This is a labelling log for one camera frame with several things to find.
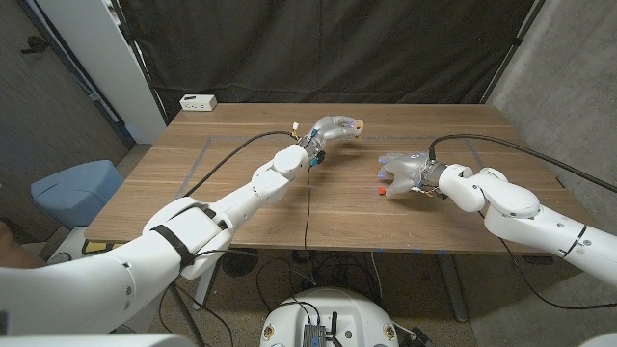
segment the white power strip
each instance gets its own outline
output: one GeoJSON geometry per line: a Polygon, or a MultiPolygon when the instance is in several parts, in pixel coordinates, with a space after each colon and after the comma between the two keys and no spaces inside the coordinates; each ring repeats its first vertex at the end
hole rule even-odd
{"type": "Polygon", "coordinates": [[[186,94],[180,100],[184,111],[212,111],[216,106],[214,95],[186,94]]]}

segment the blue cushion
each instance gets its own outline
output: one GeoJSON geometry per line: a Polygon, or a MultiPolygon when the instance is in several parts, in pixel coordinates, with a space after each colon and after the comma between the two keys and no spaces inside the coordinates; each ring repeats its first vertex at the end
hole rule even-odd
{"type": "Polygon", "coordinates": [[[124,178],[109,160],[78,165],[32,183],[35,204],[63,226],[88,226],[124,178]]]}

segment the wooden table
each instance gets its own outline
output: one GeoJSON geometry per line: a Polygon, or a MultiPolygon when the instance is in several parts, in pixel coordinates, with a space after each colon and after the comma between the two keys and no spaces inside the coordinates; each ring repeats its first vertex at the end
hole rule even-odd
{"type": "MultiPolygon", "coordinates": [[[[271,130],[299,134],[323,116],[364,120],[360,141],[328,142],[326,160],[310,171],[307,245],[314,250],[452,254],[503,254],[499,240],[475,214],[450,200],[408,193],[388,199],[377,178],[377,160],[388,152],[427,151],[438,136],[477,133],[526,146],[500,111],[488,105],[219,104],[213,112],[180,112],[86,231],[94,241],[126,242],[148,219],[180,197],[250,136],[271,130]]],[[[273,136],[251,143],[232,157],[193,195],[215,201],[251,179],[257,167],[289,146],[273,136]]],[[[453,140],[437,145],[444,163],[483,166],[534,192],[540,202],[583,223],[592,223],[578,202],[538,159],[497,144],[453,140]]],[[[233,247],[302,249],[308,208],[306,172],[286,196],[263,207],[238,230],[233,247]]],[[[511,244],[517,254],[533,254],[511,244]]]]}

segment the dark backdrop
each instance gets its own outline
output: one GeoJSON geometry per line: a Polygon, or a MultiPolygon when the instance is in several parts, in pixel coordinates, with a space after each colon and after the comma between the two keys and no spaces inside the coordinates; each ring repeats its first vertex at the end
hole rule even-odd
{"type": "Polygon", "coordinates": [[[533,0],[124,0],[173,118],[219,102],[477,103],[533,0]]]}

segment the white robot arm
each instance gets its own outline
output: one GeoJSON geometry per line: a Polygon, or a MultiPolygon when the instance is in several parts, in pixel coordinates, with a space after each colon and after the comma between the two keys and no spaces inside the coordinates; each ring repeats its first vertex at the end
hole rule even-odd
{"type": "Polygon", "coordinates": [[[394,174],[387,196],[429,189],[450,197],[466,212],[479,212],[487,201],[484,226],[494,235],[555,254],[617,285],[617,236],[545,207],[499,171],[485,168],[473,174],[468,167],[430,160],[424,153],[387,154],[380,161],[385,164],[380,177],[394,174]]]}
{"type": "Polygon", "coordinates": [[[362,123],[324,117],[297,145],[278,152],[250,183],[214,203],[175,200],[143,235],[105,254],[32,270],[0,268],[5,335],[106,334],[178,276],[194,279],[223,254],[233,233],[263,205],[281,199],[295,173],[323,160],[327,140],[362,134],[362,123]]]}

